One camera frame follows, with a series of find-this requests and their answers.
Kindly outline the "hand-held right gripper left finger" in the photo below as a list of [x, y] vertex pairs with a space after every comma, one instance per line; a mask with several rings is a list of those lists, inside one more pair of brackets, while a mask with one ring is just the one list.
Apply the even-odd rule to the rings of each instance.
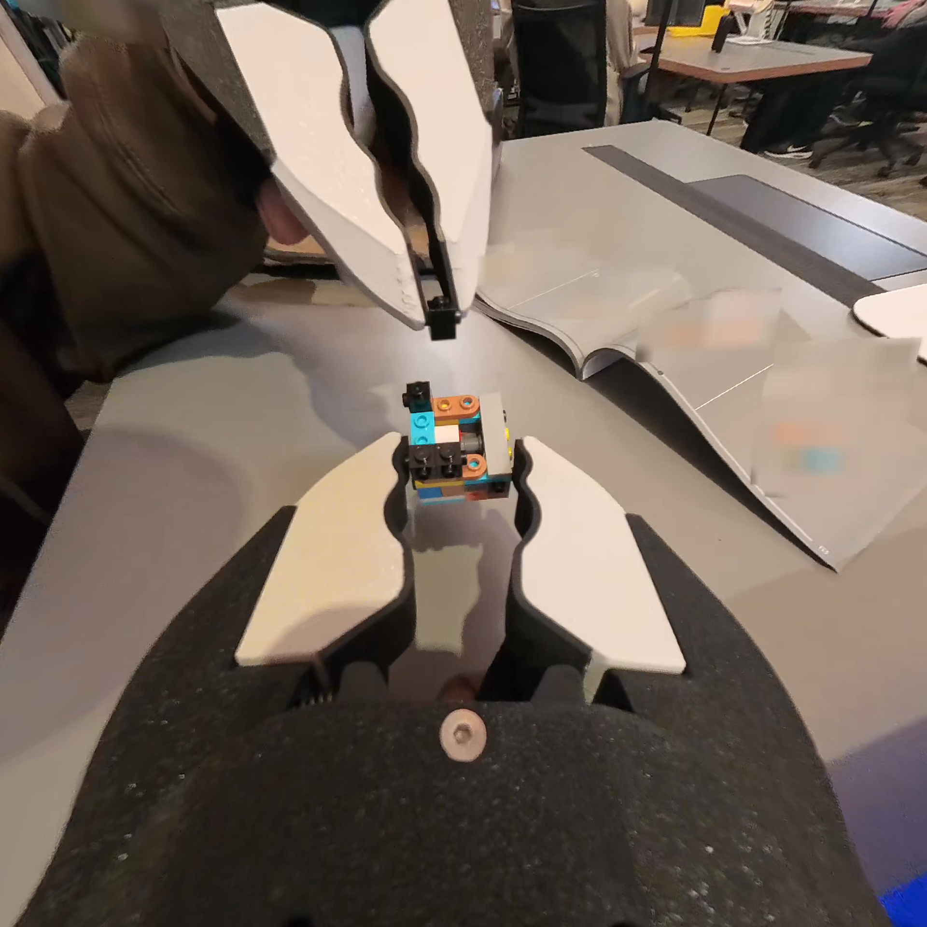
[[398, 598], [405, 579], [400, 539], [388, 527], [388, 495], [405, 490], [389, 432], [305, 493], [272, 563], [235, 653], [238, 666], [306, 662], [345, 640]]

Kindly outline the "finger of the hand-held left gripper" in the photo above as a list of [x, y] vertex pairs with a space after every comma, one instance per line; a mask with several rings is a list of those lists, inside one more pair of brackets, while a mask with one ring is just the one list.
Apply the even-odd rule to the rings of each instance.
[[456, 307], [474, 302], [488, 241], [493, 137], [448, 2], [384, 2], [367, 38], [411, 117], [411, 160], [428, 186]]
[[296, 213], [370, 298], [425, 328], [408, 238], [381, 197], [379, 168], [355, 139], [337, 42], [321, 25], [265, 3], [218, 7]]

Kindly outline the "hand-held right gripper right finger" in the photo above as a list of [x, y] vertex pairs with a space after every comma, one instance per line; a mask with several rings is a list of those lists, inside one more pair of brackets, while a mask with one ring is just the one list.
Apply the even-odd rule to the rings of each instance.
[[675, 632], [625, 509], [534, 436], [516, 442], [519, 542], [511, 571], [511, 653], [551, 666], [679, 676]]

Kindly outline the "multicoloured toy brick model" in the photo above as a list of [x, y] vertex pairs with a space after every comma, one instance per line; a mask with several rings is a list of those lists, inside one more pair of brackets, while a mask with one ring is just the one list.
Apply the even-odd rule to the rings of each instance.
[[503, 397], [437, 396], [427, 381], [407, 384], [408, 468], [423, 505], [495, 501], [513, 484], [514, 449]]

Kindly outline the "grey desk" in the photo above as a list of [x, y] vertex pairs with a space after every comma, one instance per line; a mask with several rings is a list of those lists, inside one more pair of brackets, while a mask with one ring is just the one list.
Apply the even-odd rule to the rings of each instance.
[[[671, 122], [502, 145], [490, 246], [550, 236], [851, 308], [586, 152], [925, 225]], [[925, 489], [833, 567], [655, 380], [585, 380], [479, 294], [432, 342], [250, 281], [116, 378], [2, 643], [2, 925], [889, 925], [925, 873]], [[625, 509], [686, 669], [511, 653], [517, 492], [423, 505], [407, 384], [498, 392]], [[235, 653], [299, 499], [389, 432], [405, 579], [306, 662]]]

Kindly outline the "person's left hand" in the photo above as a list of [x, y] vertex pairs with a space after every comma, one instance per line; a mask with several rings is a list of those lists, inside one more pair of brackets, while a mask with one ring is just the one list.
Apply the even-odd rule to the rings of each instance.
[[268, 237], [285, 248], [299, 245], [310, 231], [290, 208], [277, 181], [265, 179], [256, 194], [255, 205]]

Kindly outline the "black mesh office chair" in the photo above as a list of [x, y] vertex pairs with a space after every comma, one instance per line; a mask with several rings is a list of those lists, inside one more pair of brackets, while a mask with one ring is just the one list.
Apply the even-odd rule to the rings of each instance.
[[601, 128], [607, 104], [604, 1], [512, 2], [516, 138]]

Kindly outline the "grey instruction booklet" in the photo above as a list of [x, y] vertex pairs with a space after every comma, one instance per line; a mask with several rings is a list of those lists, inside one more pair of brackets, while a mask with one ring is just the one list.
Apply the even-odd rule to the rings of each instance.
[[599, 260], [550, 236], [490, 246], [478, 294], [489, 315], [561, 348], [579, 379], [637, 365], [835, 568], [925, 489], [912, 340], [813, 337], [778, 289], [697, 295], [669, 264]]

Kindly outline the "yellow box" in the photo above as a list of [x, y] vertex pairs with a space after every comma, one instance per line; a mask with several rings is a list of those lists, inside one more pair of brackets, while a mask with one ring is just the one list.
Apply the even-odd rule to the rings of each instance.
[[680, 2], [677, 18], [667, 28], [673, 38], [713, 37], [722, 18], [728, 13], [723, 3]]

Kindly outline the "wood-edged office table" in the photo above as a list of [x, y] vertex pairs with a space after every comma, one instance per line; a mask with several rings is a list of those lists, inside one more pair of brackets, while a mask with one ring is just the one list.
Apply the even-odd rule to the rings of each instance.
[[708, 37], [645, 38], [654, 45], [646, 91], [655, 100], [656, 73], [664, 71], [725, 89], [729, 84], [768, 84], [741, 149], [757, 154], [771, 126], [785, 112], [794, 84], [808, 75], [864, 68], [871, 54], [795, 42], [737, 44], [725, 41], [719, 52]]

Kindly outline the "person's brown jacket torso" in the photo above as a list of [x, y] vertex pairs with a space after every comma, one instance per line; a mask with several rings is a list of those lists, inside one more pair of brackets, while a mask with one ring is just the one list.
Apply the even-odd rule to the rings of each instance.
[[84, 437], [66, 407], [83, 378], [63, 370], [64, 329], [44, 284], [1, 301], [1, 632], [42, 546]]

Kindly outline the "white tray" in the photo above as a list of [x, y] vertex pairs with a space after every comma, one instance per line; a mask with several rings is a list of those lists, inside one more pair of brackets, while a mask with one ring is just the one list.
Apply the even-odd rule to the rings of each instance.
[[926, 365], [926, 290], [918, 284], [864, 296], [851, 315], [876, 336], [919, 341], [918, 358]]

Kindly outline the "black swivel chair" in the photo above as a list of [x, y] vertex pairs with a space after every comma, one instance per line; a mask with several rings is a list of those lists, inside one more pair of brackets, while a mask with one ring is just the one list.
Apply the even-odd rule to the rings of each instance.
[[825, 158], [850, 146], [859, 151], [878, 149], [884, 160], [877, 171], [880, 178], [890, 177], [899, 161], [916, 167], [924, 145], [911, 141], [901, 127], [911, 115], [925, 113], [925, 77], [868, 77], [850, 86], [862, 96], [859, 120], [822, 136], [812, 148], [808, 168], [819, 168]]

